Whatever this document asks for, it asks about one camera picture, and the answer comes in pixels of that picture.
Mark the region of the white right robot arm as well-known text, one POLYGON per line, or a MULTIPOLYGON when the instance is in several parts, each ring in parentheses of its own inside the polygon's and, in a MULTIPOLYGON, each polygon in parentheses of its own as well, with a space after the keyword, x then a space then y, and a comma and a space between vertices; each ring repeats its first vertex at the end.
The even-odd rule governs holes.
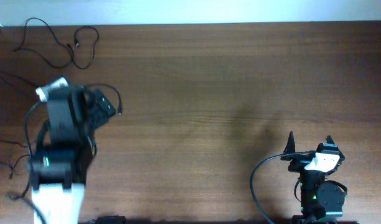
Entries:
POLYGON ((345 160, 332 137, 327 136, 314 151, 296 152, 290 132, 281 160, 289 162, 290 172, 299 174, 296 186, 300 187, 301 214, 293 216, 291 223, 337 223, 343 216, 347 187, 327 179, 345 160))

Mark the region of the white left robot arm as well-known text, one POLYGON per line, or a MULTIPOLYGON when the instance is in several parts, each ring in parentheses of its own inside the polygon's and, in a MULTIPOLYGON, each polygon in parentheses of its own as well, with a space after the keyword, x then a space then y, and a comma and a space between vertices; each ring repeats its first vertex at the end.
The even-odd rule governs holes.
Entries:
POLYGON ((40 101, 48 118, 29 159, 35 223, 77 223, 87 170, 97 154, 95 131, 117 110, 99 89, 45 86, 40 101))

